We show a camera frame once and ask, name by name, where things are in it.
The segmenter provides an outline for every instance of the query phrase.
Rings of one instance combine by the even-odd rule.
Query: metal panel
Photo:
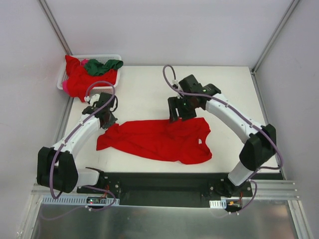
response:
[[[307,222],[301,201],[288,201],[293,223],[299,239],[313,239],[314,236]]]
[[[72,51],[70,49],[70,47],[68,46],[68,43],[66,42],[59,25],[57,24],[51,9],[48,5],[48,3],[46,2],[46,0],[38,0],[40,3],[40,6],[42,8],[42,10],[44,11],[48,21],[50,22],[50,25],[53,28],[53,31],[55,32],[55,35],[57,36],[58,40],[61,43],[61,46],[63,47],[63,50],[65,51],[65,54],[67,55],[72,55]]]
[[[47,0],[74,54],[253,67],[291,0]]]
[[[17,232],[17,239],[29,239],[31,238],[34,224],[37,219],[38,211],[41,206],[42,196],[41,195],[31,195],[27,207],[25,218],[22,220],[20,228]]]
[[[41,206],[54,217],[74,206]],[[59,239],[292,239],[287,203],[255,201],[245,212],[224,215],[222,209],[111,207],[101,212],[78,209],[67,216],[43,221],[32,235]]]
[[[301,1],[256,73],[286,159],[285,177],[298,182],[314,235],[319,235],[318,22],[319,1]]]
[[[59,141],[61,138],[63,138],[63,136],[65,134],[66,126],[68,124],[68,119],[69,119],[69,116],[71,113],[73,100],[74,100],[74,98],[72,98],[72,97],[68,98],[68,101],[66,103],[66,106],[65,106],[62,118],[61,118],[60,127],[58,128],[58,132],[56,134],[54,142]]]
[[[276,41],[277,37],[279,36],[281,30],[283,29],[283,27],[286,25],[287,21],[289,20],[290,16],[293,14],[293,12],[295,11],[297,5],[299,4],[301,0],[292,0],[292,2],[290,3],[289,7],[287,8],[284,16],[282,17],[282,19],[280,20],[279,24],[277,25],[274,33],[272,34],[272,36],[270,37],[269,41],[267,42],[261,56],[259,57],[256,65],[253,68],[253,72],[254,74],[256,73],[256,71],[258,70],[258,68],[260,67],[260,65],[262,64],[263,60],[265,59],[267,53],[269,52],[269,50],[271,49],[272,45],[274,44],[274,42]]]
[[[64,51],[37,1],[1,1],[0,31],[0,238],[11,239],[35,181],[37,153],[52,145],[67,97],[56,88]]]

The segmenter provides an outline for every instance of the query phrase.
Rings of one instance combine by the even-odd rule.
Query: white tabletop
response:
[[[257,94],[248,67],[198,67],[176,66],[178,80],[193,74],[203,86],[212,83],[228,98],[230,103],[255,121],[265,124]],[[167,68],[167,76],[172,73]],[[169,118],[168,97],[176,96],[162,76],[162,66],[125,66],[121,69],[116,87],[119,99],[114,112],[118,123],[133,120],[160,120]],[[86,103],[74,99],[67,130],[78,122]],[[204,117],[211,133],[206,143],[213,157],[211,160],[194,165],[180,162],[163,162],[121,152],[114,148],[96,151],[97,137],[104,133],[100,129],[83,146],[75,159],[77,167],[95,167],[105,172],[174,172],[174,173],[218,173],[230,172],[239,161],[243,144],[236,134],[214,115],[197,109],[197,116]],[[275,157],[265,166],[276,167]],[[264,169],[261,172],[278,172]]]

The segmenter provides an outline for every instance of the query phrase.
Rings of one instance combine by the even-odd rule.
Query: laundry basket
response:
[[[107,54],[107,55],[76,55],[76,56],[72,56],[72,57],[75,57],[77,59],[79,59],[80,61],[84,60],[84,59],[96,59],[98,60],[99,62],[105,64],[108,60],[121,60],[121,56],[120,55],[116,55],[116,54]],[[62,90],[62,82],[66,81],[69,77],[68,75],[66,74],[66,70],[65,70],[65,67],[66,67],[66,62],[64,60],[64,63],[62,64],[61,66],[61,69],[60,69],[60,74],[59,74],[59,77],[58,77],[58,82],[57,82],[57,87]],[[119,69],[117,71],[117,75],[116,75],[116,80],[115,80],[115,84],[114,84],[114,87],[116,87],[119,83],[119,78],[120,78],[120,73],[121,73],[121,69]],[[103,86],[103,87],[93,87],[93,89],[91,90],[91,95],[93,94],[98,94],[98,93],[101,93],[101,92],[106,92],[106,93],[110,93],[112,94],[113,93],[113,89],[112,87],[110,86]]]

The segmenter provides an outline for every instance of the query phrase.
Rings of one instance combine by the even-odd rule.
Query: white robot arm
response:
[[[71,134],[66,134],[51,148],[43,147],[38,153],[37,182],[39,185],[49,186],[50,165],[53,157],[60,148],[57,163],[53,172],[53,188],[62,192],[71,192],[75,187],[84,185],[96,185],[102,171],[94,168],[76,168],[74,159],[86,143],[86,141],[100,128],[107,129],[115,123],[115,118],[110,111],[113,107],[112,100],[107,107],[103,108],[94,117],[88,118],[96,109],[101,107],[112,95],[101,93],[90,99],[90,105],[82,112],[82,116]]]
[[[182,118],[182,120],[194,118],[196,117],[195,109],[201,107],[217,116],[230,127],[244,144],[239,154],[240,161],[236,167],[220,185],[214,187],[215,192],[219,195],[231,197],[263,163],[276,153],[263,134],[265,133],[276,144],[276,129],[271,124],[262,126],[260,123],[244,116],[229,103],[213,84],[203,87],[193,75],[184,78],[178,84],[179,86],[175,83],[173,87],[181,89],[186,94],[181,93],[177,97],[168,99],[171,122],[178,120],[178,118]]]

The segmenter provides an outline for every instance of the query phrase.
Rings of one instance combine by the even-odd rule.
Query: gray wall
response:
[[[16,238],[35,182],[37,153],[52,145],[65,95],[64,52],[36,0],[0,7],[0,238]]]
[[[291,0],[48,0],[73,54],[252,67]]]
[[[319,1],[303,0],[257,72],[270,123],[319,235]]]

